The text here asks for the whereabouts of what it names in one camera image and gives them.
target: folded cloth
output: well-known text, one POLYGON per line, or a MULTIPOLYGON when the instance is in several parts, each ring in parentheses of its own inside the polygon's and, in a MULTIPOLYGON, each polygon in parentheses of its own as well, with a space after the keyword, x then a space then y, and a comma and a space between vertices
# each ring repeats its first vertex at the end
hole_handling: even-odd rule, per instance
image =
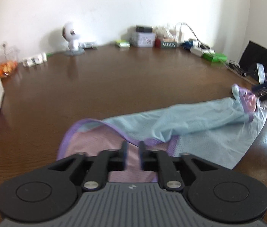
POLYGON ((232 169, 261 131, 267 118, 267 102, 260 103, 248 90, 232 87, 233 98, 197 104, 180 104, 165 109, 101 120, 85 119, 66 133, 58 159, 83 151, 89 155, 131 145, 127 170, 112 172, 110 181, 149 182, 155 174, 139 169, 140 141, 170 156, 188 152, 232 169))

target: ribbed gray panel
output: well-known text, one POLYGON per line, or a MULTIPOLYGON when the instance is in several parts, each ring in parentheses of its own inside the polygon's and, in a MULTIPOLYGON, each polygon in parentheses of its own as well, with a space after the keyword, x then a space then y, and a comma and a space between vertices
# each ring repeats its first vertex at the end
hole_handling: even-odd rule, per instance
MULTIPOLYGON (((3 220, 0 227, 223 227, 195 213, 179 193, 166 192, 157 183, 107 183, 84 193, 65 215, 38 224, 3 220)), ((267 227, 257 220, 238 227, 267 227)))

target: table surface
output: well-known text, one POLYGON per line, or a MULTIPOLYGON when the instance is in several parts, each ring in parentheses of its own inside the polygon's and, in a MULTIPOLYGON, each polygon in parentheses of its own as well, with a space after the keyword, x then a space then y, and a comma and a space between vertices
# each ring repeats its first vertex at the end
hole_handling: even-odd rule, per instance
MULTIPOLYGON (((224 67, 181 49, 104 46, 19 66, 3 80, 0 184, 54 161, 63 135, 77 120, 229 97, 234 83, 250 88, 224 67)), ((235 170, 267 186, 267 122, 235 170)))

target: white power strip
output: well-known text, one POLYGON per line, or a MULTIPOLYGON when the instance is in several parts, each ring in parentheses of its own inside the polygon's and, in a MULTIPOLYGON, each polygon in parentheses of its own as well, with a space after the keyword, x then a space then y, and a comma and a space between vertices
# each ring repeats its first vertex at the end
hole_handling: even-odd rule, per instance
POLYGON ((215 51, 212 50, 212 49, 210 49, 210 50, 204 50, 204 49, 201 49, 199 47, 191 47, 190 52, 192 54, 197 55, 198 57, 202 57, 203 54, 206 54, 206 53, 211 53, 211 54, 214 54, 215 53, 215 51))

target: wood grain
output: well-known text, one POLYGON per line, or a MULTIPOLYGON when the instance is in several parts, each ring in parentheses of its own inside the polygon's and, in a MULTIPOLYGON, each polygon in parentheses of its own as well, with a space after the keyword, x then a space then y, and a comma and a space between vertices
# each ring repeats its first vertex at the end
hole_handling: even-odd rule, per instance
MULTIPOLYGON (((250 88, 224 67, 181 49, 105 46, 78 57, 56 54, 32 68, 20 66, 3 81, 0 184, 54 161, 63 135, 79 119, 220 99, 231 96, 234 83, 250 88)), ((267 185, 267 122, 235 170, 267 185)))

